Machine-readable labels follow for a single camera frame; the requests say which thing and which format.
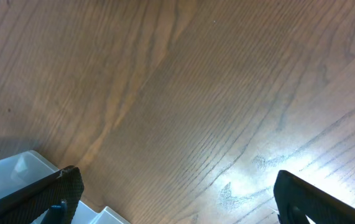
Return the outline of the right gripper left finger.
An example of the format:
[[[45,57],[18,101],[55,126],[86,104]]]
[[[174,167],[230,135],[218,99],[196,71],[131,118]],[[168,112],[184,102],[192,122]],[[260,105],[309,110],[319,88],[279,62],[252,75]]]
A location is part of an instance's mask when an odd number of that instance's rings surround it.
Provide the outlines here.
[[[0,199],[0,223],[71,223],[84,191],[79,168],[67,166]]]

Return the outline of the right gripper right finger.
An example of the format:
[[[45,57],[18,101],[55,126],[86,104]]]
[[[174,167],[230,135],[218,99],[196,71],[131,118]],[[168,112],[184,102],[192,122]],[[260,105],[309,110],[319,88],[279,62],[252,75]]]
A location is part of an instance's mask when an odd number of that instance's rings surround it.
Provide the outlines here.
[[[355,208],[286,170],[278,172],[274,199],[281,224],[355,224]]]

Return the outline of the clear plastic storage container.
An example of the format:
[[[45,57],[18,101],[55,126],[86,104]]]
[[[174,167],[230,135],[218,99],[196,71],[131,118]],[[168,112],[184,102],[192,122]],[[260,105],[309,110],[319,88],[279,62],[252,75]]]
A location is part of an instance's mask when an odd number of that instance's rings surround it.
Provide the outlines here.
[[[26,151],[0,160],[0,199],[58,171],[38,152]],[[82,201],[78,203],[72,224],[129,224],[106,206],[97,213]]]

